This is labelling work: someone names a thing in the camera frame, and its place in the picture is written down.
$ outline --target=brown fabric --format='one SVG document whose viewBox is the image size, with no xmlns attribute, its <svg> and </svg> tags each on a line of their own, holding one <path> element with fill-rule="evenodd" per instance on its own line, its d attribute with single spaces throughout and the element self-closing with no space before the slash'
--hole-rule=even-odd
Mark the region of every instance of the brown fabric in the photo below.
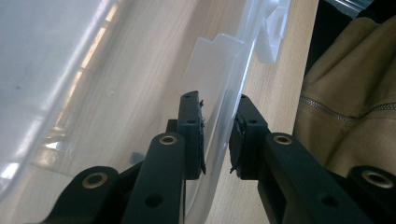
<svg viewBox="0 0 396 224">
<path fill-rule="evenodd" d="M 396 175 L 396 111 L 371 111 L 396 103 L 396 17 L 352 21 L 308 72 L 302 96 L 357 118 L 299 104 L 294 135 L 321 164 L 339 175 L 356 165 Z"/>
</svg>

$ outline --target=plastic bin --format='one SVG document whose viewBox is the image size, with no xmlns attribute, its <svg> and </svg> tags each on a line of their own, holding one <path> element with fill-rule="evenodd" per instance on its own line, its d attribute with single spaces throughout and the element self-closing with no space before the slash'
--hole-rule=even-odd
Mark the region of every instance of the plastic bin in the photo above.
<svg viewBox="0 0 396 224">
<path fill-rule="evenodd" d="M 188 91 L 207 173 L 188 182 L 186 221 L 204 222 L 251 55 L 275 61 L 289 3 L 0 1 L 0 222 L 43 220 L 86 168 L 142 161 Z"/>
</svg>

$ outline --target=wood grain surface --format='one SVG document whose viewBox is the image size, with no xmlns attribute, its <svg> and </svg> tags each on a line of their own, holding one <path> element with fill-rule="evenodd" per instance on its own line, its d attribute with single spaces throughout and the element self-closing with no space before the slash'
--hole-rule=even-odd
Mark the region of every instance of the wood grain surface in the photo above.
<svg viewBox="0 0 396 224">
<path fill-rule="evenodd" d="M 291 133 L 317 0 L 291 1 L 278 61 L 253 57 L 244 93 L 273 132 Z M 235 34 L 242 0 L 119 1 L 84 61 L 43 144 L 2 202 L 0 223 L 45 218 L 73 176 L 95 166 L 123 171 L 177 116 L 178 86 L 199 36 Z M 263 223 L 256 181 L 229 175 L 228 153 L 206 223 Z"/>
</svg>

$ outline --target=plastic latch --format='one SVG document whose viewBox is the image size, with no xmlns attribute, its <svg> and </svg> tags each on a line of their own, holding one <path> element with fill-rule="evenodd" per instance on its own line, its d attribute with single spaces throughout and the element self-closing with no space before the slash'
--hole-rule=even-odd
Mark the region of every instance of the plastic latch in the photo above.
<svg viewBox="0 0 396 224">
<path fill-rule="evenodd" d="M 288 24 L 290 0 L 271 0 L 257 38 L 255 51 L 261 63 L 274 63 Z"/>
</svg>

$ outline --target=metal zipper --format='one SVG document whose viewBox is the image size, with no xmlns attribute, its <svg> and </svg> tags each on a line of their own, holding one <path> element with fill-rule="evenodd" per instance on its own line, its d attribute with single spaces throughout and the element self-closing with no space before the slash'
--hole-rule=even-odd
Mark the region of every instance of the metal zipper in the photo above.
<svg viewBox="0 0 396 224">
<path fill-rule="evenodd" d="M 339 119 L 339 120 L 342 120 L 342 121 L 349 121 L 349 122 L 357 121 L 359 119 L 362 119 L 364 116 L 366 116 L 367 114 L 369 114 L 371 112 L 378 112 L 378 111 L 384 111 L 384 110 L 396 110 L 396 103 L 378 105 L 378 106 L 373 107 L 371 110 L 369 110 L 363 117 L 355 118 L 355 117 L 347 117 L 347 116 L 344 116 L 344 115 L 340 115 L 340 114 L 332 111 L 326 105 L 323 105 L 321 103 L 318 103 L 318 102 L 316 102 L 314 100 L 308 99 L 308 98 L 303 97 L 303 96 L 300 96 L 300 103 L 312 106 L 312 107 L 322 111 L 323 113 L 326 113 L 326 114 L 332 116 L 335 119 Z"/>
</svg>

